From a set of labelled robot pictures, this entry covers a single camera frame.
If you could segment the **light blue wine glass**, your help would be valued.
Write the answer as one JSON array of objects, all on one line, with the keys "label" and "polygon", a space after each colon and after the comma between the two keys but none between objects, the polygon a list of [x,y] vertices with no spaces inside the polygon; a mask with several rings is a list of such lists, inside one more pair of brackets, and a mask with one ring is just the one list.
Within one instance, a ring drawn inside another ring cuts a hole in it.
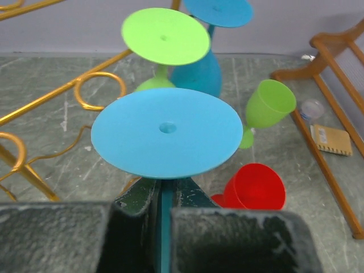
[{"label": "light blue wine glass", "polygon": [[226,162],[243,135],[237,112],[223,100],[195,90],[156,88],[134,92],[107,106],[92,125],[92,145],[118,169],[159,185],[156,272],[168,272],[171,209],[177,180]]}]

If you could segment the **dark blue wine glass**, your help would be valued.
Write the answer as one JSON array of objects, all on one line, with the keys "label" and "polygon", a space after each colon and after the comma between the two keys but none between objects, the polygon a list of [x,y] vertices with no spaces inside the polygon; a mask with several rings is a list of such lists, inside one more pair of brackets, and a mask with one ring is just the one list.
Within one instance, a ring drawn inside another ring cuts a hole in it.
[{"label": "dark blue wine glass", "polygon": [[[254,15],[251,4],[244,0],[184,1],[184,4],[191,15],[209,25],[211,38],[216,27],[241,27]],[[219,97],[222,90],[221,68],[211,50],[195,63],[175,67],[169,80],[178,88],[197,90],[215,97]]]}]

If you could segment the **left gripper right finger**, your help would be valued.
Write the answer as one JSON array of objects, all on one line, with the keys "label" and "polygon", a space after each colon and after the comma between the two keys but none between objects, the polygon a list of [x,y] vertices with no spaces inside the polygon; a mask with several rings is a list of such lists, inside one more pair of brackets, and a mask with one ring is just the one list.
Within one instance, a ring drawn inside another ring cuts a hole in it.
[{"label": "left gripper right finger", "polygon": [[191,179],[177,180],[171,272],[322,272],[310,229],[282,210],[224,209]]}]

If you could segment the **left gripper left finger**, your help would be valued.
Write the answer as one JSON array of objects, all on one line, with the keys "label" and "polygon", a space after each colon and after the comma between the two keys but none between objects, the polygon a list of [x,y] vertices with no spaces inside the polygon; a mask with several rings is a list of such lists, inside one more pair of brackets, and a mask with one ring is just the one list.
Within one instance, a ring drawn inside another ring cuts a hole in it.
[{"label": "left gripper left finger", "polygon": [[114,201],[1,203],[2,272],[153,272],[140,179]]}]

